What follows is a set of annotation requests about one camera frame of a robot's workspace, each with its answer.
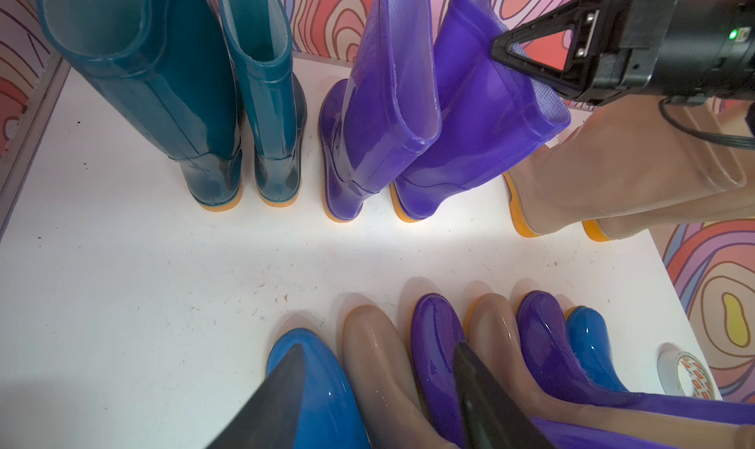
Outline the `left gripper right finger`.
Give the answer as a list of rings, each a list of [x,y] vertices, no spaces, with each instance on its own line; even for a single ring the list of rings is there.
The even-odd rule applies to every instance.
[[[471,347],[454,349],[453,376],[468,448],[552,448]]]

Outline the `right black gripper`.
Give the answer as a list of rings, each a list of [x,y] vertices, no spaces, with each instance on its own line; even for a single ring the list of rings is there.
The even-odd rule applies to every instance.
[[[491,42],[569,1],[493,0],[501,23]],[[568,10],[572,33],[519,43],[526,51],[567,51],[571,43],[568,72],[506,50],[493,50],[492,59],[591,104],[629,94],[676,103],[754,98],[754,0],[573,0]]]

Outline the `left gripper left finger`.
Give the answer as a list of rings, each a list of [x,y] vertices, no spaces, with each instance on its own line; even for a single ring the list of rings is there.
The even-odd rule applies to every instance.
[[[293,448],[306,371],[304,348],[296,344],[208,448]]]

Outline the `blue boot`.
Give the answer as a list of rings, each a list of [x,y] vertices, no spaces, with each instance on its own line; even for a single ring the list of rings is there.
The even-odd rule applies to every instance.
[[[304,350],[306,379],[294,446],[369,448],[369,437],[344,369],[316,333],[297,328],[280,337],[267,358],[267,373],[271,374],[297,344]]]
[[[603,315],[591,307],[576,307],[566,319],[566,329],[572,351],[588,377],[601,388],[628,392],[613,366]]]

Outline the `dark purple boot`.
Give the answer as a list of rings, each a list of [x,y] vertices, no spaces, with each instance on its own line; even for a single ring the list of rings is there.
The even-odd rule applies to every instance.
[[[351,73],[320,109],[328,216],[354,220],[441,126],[430,0],[373,0]]]
[[[507,28],[491,0],[450,0],[434,56],[442,130],[392,183],[397,215],[424,220],[458,193],[495,179],[566,129],[571,115],[548,86],[491,57]]]

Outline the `teal boot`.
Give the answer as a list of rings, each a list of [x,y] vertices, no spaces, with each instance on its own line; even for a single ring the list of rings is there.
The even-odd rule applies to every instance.
[[[48,41],[210,211],[241,197],[243,107],[206,0],[39,0]]]
[[[272,206],[295,201],[307,121],[293,72],[293,36],[281,0],[218,0],[230,58],[254,136],[258,191]]]

